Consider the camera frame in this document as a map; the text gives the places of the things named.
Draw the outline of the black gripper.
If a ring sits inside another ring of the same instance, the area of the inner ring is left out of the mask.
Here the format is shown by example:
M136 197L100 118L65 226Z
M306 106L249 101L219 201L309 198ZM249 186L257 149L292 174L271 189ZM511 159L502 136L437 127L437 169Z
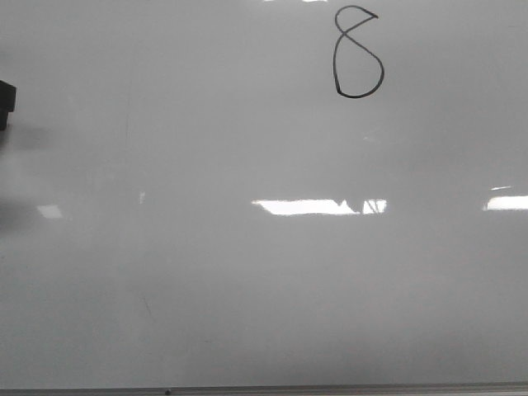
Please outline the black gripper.
M0 81L0 130L7 128L10 113L14 112L16 105L17 88L7 82Z

